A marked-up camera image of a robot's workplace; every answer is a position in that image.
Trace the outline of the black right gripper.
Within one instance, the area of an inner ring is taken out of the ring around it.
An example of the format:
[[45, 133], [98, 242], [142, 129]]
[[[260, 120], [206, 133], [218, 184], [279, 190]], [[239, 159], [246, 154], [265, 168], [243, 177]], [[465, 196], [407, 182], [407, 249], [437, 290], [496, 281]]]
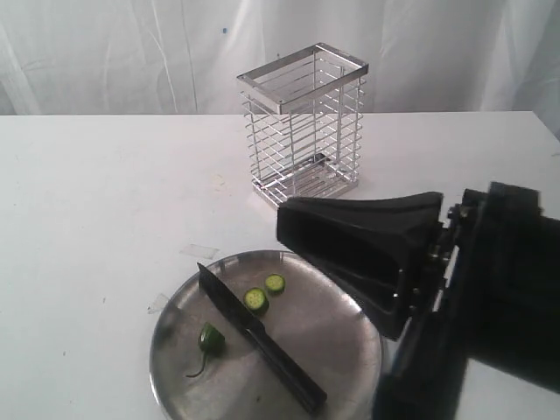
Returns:
[[[375, 419], [453, 419], [471, 362], [559, 390], [559, 222], [538, 191], [467, 190], [451, 281], [409, 325], [376, 391]], [[350, 295], [395, 340], [410, 316], [420, 223], [406, 215], [277, 212], [276, 237]]]

